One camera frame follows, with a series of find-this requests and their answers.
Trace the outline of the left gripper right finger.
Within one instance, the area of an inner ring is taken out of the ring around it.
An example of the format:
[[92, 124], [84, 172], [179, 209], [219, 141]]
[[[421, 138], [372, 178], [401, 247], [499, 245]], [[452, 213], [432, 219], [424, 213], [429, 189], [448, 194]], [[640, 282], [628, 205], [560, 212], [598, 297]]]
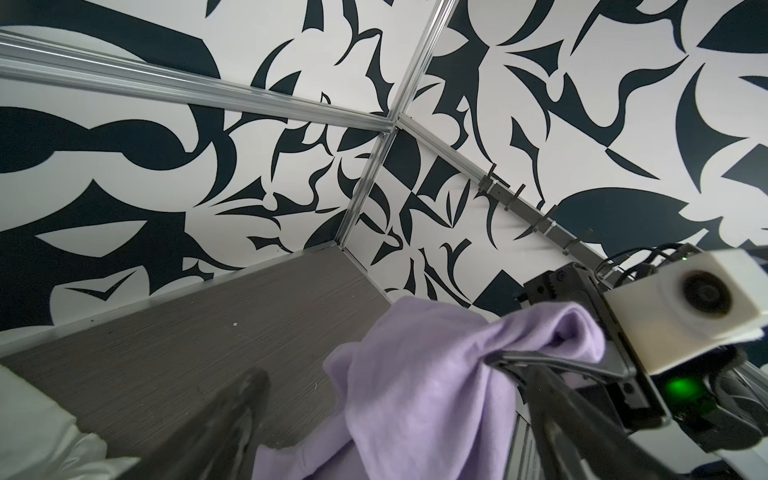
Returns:
[[549, 368], [523, 369], [537, 451], [548, 479], [676, 479]]

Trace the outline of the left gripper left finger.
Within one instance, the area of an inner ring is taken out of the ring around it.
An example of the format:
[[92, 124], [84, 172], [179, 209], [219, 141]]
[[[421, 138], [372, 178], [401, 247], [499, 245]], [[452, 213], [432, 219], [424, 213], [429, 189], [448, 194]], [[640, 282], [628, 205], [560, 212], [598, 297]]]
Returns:
[[251, 368], [175, 431], [122, 479], [237, 479], [266, 412], [268, 373]]

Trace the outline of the purple cloth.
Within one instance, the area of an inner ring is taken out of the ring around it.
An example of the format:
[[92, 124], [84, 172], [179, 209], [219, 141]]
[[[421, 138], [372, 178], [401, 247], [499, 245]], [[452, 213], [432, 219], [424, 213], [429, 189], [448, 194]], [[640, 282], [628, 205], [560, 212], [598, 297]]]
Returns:
[[256, 479], [501, 479], [517, 418], [516, 384], [484, 359], [497, 351], [600, 361], [606, 341], [571, 302], [489, 321], [407, 296], [323, 368], [337, 402], [297, 445], [262, 446]]

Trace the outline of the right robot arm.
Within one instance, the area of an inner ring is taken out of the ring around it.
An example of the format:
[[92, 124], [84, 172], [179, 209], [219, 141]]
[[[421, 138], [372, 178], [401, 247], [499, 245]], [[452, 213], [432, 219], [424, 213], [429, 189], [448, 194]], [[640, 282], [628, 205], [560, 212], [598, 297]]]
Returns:
[[651, 374], [651, 360], [640, 351], [640, 335], [652, 321], [671, 332], [671, 315], [642, 320], [645, 295], [632, 297], [623, 282], [605, 290], [596, 277], [578, 263], [547, 271], [524, 285], [530, 304], [573, 301], [584, 307], [606, 335], [603, 359], [596, 365], [562, 360], [534, 352], [498, 351], [486, 364], [510, 375], [520, 384], [531, 366], [586, 377], [579, 393], [614, 424], [628, 433], [662, 427], [675, 421], [702, 450], [744, 450], [767, 435], [764, 396], [751, 390], [739, 373], [746, 362], [743, 349], [717, 346]]

